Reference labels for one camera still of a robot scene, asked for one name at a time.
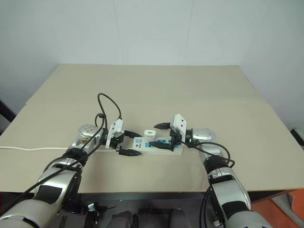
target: white cable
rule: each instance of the white cable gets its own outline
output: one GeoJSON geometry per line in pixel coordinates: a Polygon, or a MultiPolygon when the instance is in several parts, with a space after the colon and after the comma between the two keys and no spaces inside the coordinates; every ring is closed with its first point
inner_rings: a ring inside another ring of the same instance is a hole
{"type": "MultiPolygon", "coordinates": [[[[0,146],[0,149],[15,149],[15,150],[22,150],[22,151],[41,151],[41,150],[66,150],[67,147],[42,147],[42,148],[23,148],[17,146],[0,146]]],[[[116,150],[96,150],[96,152],[115,152],[116,150]]]]}

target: table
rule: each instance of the table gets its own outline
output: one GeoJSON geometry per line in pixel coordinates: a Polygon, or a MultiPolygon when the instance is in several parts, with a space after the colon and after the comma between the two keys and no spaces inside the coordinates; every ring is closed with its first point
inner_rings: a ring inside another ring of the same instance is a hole
{"type": "MultiPolygon", "coordinates": [[[[249,191],[304,186],[302,148],[238,66],[59,65],[0,137],[0,146],[67,147],[81,125],[94,124],[100,92],[120,106],[126,130],[143,133],[177,113],[188,129],[212,129],[249,191]]],[[[112,123],[117,110],[106,99],[103,104],[112,123]]],[[[0,149],[0,190],[26,190],[63,153],[0,149]]],[[[79,192],[201,192],[207,187],[198,152],[187,148],[181,156],[96,152],[84,168],[79,192]]]]}

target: beige tabletop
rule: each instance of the beige tabletop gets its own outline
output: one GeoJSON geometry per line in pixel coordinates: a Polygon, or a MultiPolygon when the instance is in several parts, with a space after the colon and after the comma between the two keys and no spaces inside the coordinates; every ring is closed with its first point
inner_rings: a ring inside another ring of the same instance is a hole
{"type": "MultiPolygon", "coordinates": [[[[143,134],[180,113],[187,128],[210,128],[236,161],[247,190],[304,186],[304,152],[238,66],[60,65],[0,137],[0,146],[67,147],[83,124],[94,124],[97,94],[112,97],[126,130],[143,134]]],[[[106,99],[109,123],[117,110],[106,99]]],[[[157,130],[159,136],[169,131],[157,130]]],[[[131,140],[124,146],[131,145],[131,140]]],[[[0,149],[0,191],[21,192],[64,150],[0,149]]],[[[207,175],[197,151],[181,156],[126,157],[96,152],[79,192],[205,191],[207,175]]]]}

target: power strip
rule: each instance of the power strip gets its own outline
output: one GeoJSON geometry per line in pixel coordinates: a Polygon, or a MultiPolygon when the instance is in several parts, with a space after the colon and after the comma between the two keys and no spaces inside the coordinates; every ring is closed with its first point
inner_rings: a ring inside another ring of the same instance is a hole
{"type": "MultiPolygon", "coordinates": [[[[155,139],[156,141],[171,144],[171,137],[159,137],[155,139]]],[[[144,137],[134,137],[133,140],[133,150],[139,151],[142,154],[151,155],[181,155],[183,151],[182,144],[175,145],[174,151],[159,149],[155,146],[151,146],[148,142],[145,142],[144,137]]]]}

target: orange object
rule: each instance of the orange object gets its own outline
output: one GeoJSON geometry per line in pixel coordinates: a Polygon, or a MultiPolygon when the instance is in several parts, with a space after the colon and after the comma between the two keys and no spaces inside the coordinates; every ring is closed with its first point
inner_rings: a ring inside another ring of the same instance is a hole
{"type": "Polygon", "coordinates": [[[298,226],[270,199],[251,205],[273,228],[298,228],[298,226]]]}
{"type": "Polygon", "coordinates": [[[304,189],[292,191],[289,195],[291,196],[290,199],[292,199],[290,201],[291,209],[297,216],[304,220],[304,189]]]}

